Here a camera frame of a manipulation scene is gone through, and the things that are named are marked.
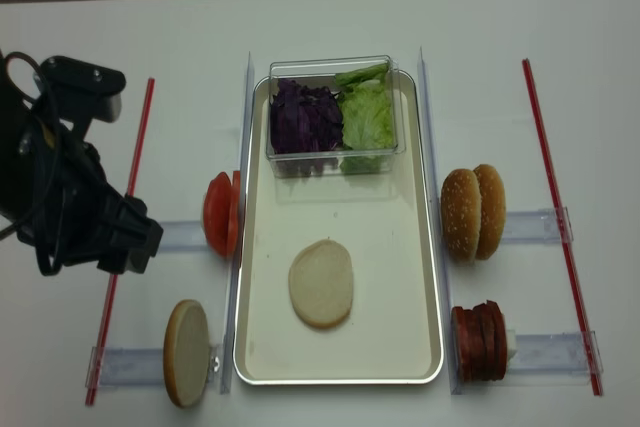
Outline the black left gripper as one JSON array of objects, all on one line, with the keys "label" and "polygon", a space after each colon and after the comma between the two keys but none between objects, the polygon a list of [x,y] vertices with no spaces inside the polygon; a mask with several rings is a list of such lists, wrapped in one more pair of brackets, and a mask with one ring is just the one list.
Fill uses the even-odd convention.
[{"label": "black left gripper", "polygon": [[121,195],[107,181],[97,151],[63,131],[61,163],[34,120],[14,122],[14,219],[44,204],[17,228],[35,249],[38,269],[56,275],[64,266],[95,262],[112,274],[142,274],[157,254],[163,229],[144,202]]}]

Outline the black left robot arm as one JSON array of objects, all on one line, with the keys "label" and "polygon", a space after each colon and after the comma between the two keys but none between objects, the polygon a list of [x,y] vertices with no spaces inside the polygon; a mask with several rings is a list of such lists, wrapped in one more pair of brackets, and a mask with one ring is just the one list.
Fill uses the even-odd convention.
[{"label": "black left robot arm", "polygon": [[122,72],[69,57],[1,58],[1,236],[32,246],[44,276],[89,262],[142,274],[158,251],[162,227],[108,182],[85,139],[92,121],[118,119],[125,86]]}]

